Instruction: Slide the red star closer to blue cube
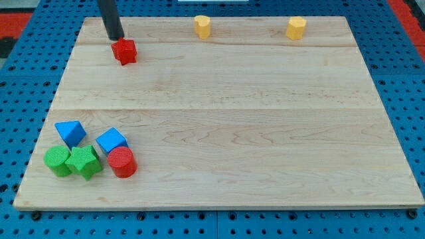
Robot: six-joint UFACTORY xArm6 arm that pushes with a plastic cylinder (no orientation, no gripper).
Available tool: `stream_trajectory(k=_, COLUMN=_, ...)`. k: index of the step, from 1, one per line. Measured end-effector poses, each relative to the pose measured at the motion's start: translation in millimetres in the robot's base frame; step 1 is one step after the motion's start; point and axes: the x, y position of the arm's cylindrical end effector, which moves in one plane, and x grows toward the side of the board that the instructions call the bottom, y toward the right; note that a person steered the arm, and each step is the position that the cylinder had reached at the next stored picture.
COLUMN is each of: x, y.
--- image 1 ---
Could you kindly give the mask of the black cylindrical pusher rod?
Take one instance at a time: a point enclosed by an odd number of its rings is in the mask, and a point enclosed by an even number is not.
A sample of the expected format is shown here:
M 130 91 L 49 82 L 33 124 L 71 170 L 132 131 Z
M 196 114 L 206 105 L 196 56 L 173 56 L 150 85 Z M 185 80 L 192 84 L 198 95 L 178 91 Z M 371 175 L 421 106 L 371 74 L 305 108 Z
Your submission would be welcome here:
M 115 0 L 97 0 L 103 24 L 110 40 L 124 38 L 124 30 Z

